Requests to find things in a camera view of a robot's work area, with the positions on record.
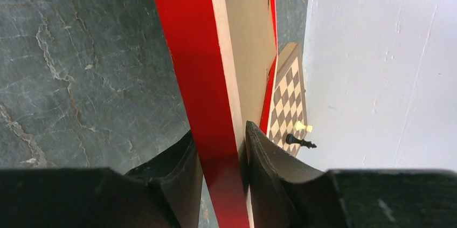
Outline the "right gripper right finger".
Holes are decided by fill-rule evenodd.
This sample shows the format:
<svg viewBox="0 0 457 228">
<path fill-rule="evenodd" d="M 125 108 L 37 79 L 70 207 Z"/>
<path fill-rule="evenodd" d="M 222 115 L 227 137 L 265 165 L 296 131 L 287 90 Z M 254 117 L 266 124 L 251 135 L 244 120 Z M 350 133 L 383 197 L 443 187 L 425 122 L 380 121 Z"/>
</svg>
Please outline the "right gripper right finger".
<svg viewBox="0 0 457 228">
<path fill-rule="evenodd" d="M 456 173 L 319 171 L 246 123 L 255 227 L 456 227 Z"/>
</svg>

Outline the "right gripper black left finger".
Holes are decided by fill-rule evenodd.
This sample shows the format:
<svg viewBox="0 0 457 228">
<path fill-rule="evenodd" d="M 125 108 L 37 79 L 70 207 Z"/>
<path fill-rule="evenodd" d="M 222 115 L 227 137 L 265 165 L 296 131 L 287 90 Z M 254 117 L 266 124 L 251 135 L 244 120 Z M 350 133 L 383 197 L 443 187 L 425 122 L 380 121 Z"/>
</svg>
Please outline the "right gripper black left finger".
<svg viewBox="0 0 457 228">
<path fill-rule="evenodd" d="M 203 173 L 191 133 L 120 174 L 1 170 L 1 227 L 197 227 Z"/>
</svg>

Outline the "orange picture frame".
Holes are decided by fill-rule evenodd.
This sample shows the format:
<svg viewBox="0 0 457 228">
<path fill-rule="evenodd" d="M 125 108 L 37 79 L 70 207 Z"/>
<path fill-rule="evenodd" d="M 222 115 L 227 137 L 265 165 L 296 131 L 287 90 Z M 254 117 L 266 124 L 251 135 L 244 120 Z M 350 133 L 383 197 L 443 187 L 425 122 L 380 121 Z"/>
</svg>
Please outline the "orange picture frame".
<svg viewBox="0 0 457 228">
<path fill-rule="evenodd" d="M 246 122 L 241 116 L 226 0 L 155 3 L 218 224 L 252 227 Z M 271 11 L 277 56 L 275 0 Z"/>
</svg>

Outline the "brown frame backing board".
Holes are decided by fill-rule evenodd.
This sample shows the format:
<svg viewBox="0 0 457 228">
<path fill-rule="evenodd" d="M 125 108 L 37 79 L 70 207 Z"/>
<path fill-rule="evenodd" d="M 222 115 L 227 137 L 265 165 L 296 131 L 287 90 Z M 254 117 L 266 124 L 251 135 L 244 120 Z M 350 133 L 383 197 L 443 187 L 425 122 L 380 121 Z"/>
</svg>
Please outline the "brown frame backing board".
<svg viewBox="0 0 457 228">
<path fill-rule="evenodd" d="M 243 121 L 260 123 L 276 56 L 271 0 L 226 0 Z"/>
</svg>

